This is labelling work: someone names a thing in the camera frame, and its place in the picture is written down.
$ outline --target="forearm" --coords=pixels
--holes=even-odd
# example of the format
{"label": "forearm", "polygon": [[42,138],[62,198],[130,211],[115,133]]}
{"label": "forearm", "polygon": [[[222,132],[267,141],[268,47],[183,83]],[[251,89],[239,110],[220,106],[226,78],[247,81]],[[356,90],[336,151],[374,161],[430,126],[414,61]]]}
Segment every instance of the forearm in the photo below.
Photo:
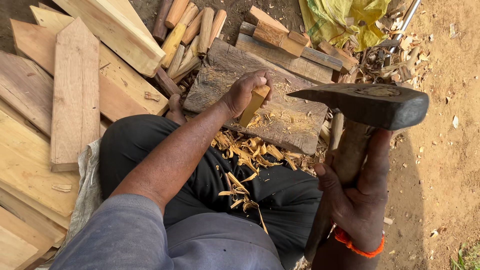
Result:
{"label": "forearm", "polygon": [[140,194],[157,203],[162,212],[195,170],[215,134],[231,117],[219,101],[165,138],[115,189]]}
{"label": "forearm", "polygon": [[331,236],[325,244],[318,247],[317,254],[313,259],[312,270],[373,270],[378,264],[379,257],[380,255],[373,258],[359,255]]}

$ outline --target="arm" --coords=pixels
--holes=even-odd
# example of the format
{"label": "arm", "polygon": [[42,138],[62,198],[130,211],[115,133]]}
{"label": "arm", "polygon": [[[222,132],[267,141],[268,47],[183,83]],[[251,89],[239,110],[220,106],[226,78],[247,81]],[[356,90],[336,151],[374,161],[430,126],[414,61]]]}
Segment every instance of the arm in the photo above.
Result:
{"label": "arm", "polygon": [[244,74],[218,102],[183,124],[138,164],[110,196],[131,193],[154,201],[162,210],[195,170],[223,123],[239,116],[252,99],[252,89],[267,84],[268,71]]}
{"label": "arm", "polygon": [[[342,189],[337,174],[327,164],[316,164],[319,188],[329,202],[332,220],[345,230],[355,247],[364,252],[376,250],[382,241],[383,216],[387,203],[388,148],[392,132],[378,130],[372,137],[368,158],[357,181],[356,188]],[[312,269],[358,269],[373,270],[379,256],[361,256],[344,243],[335,239],[334,234],[318,247]]]}

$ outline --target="hand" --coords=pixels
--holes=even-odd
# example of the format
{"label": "hand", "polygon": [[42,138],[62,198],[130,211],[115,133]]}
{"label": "hand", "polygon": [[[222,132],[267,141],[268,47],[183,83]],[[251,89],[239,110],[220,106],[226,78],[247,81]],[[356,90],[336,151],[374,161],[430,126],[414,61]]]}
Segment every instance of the hand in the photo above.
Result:
{"label": "hand", "polygon": [[356,188],[342,189],[337,174],[330,167],[333,157],[327,157],[326,164],[314,166],[332,220],[350,235],[353,245],[364,252],[376,250],[382,240],[391,137],[392,132],[386,130],[378,130],[372,136],[367,162]]}
{"label": "hand", "polygon": [[231,117],[238,117],[250,103],[250,100],[252,99],[252,90],[255,87],[262,85],[270,87],[270,92],[268,92],[268,95],[265,97],[265,100],[261,105],[261,108],[264,108],[272,99],[273,93],[272,78],[270,78],[268,70],[258,70],[245,73],[240,79],[232,84],[230,90],[224,94],[220,100],[228,106]]}

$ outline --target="bare foot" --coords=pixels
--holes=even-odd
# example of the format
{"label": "bare foot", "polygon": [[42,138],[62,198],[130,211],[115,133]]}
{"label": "bare foot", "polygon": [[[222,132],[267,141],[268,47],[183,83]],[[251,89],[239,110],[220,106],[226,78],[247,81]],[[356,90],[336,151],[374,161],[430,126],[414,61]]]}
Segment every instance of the bare foot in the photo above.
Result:
{"label": "bare foot", "polygon": [[187,122],[187,119],[185,118],[185,115],[183,115],[183,112],[181,111],[180,95],[175,94],[171,96],[170,99],[168,100],[168,105],[170,106],[170,110],[167,112],[167,115],[165,117],[179,125],[185,124]]}

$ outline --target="black pants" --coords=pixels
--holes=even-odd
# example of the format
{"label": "black pants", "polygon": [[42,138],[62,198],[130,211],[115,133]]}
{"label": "black pants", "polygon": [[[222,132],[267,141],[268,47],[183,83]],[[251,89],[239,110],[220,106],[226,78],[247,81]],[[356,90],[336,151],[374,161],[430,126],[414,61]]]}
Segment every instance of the black pants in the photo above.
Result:
{"label": "black pants", "polygon": [[[100,145],[103,198],[108,198],[123,178],[178,127],[169,119],[148,114],[113,123]],[[266,158],[274,161],[272,156]],[[191,177],[165,207],[165,228],[192,215],[209,212],[226,212],[260,224],[256,209],[248,209],[247,213],[241,206],[230,209],[231,197],[218,196],[220,191],[229,190],[227,172],[239,180],[252,175],[250,168],[237,165],[237,161],[237,156],[226,160],[222,151],[209,147]],[[293,268],[303,255],[322,194],[317,189],[318,179],[300,170],[293,171],[284,163],[268,169],[260,167],[260,175],[243,184],[250,192],[250,199],[260,206],[282,265],[285,269]]]}

